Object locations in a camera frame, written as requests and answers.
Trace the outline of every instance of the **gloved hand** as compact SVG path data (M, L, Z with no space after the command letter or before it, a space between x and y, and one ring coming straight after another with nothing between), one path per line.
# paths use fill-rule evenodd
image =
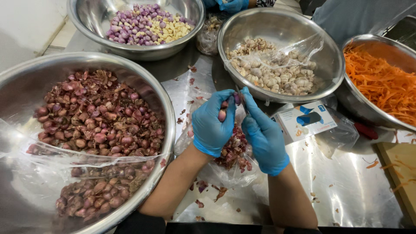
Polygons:
M234 90L223 90L192 113L193 144L203 153L219 157L223 146L233 134L235 121ZM218 120L221 103L228 100L227 116L224 122Z
M247 87L244 87L241 93L244 94L245 105L250 112L250 115L244 118L241 128L253 147L253 154L260 170L277 176L289 164L282 130L257 107Z
M236 13L248 8L249 0L228 0L228 3L223 3L223 0L217 0L220 5L220 10L224 10L228 13Z
M207 9L213 7L217 4L217 2L215 0L202 0L202 2L204 3L205 8L207 8Z

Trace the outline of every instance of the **white wall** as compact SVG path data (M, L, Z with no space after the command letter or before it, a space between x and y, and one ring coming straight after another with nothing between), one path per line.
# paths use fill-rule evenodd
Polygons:
M67 15L66 0L0 0L0 72L41 56Z

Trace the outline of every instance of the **forearm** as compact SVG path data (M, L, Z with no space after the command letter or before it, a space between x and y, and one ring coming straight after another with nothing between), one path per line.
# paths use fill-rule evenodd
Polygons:
M270 214L276 227L316 229L318 220L291 163L268 177Z
M199 171L211 160L193 144L171 162L147 200L139 207L142 214L168 220L182 201Z

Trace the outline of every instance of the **wooden cutting board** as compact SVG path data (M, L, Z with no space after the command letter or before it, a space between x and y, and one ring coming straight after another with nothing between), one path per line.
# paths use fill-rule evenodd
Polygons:
M397 165L386 170L393 178L395 184L392 186L393 189L400 184L405 184L396 193L399 193L413 224L416 226L416 144L380 142L377 143L377 147L386 165Z

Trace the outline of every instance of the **cardboard box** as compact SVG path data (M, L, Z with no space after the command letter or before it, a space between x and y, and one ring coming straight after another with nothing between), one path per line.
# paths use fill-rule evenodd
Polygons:
M321 101L279 111L270 118L280 125L286 145L337 126Z

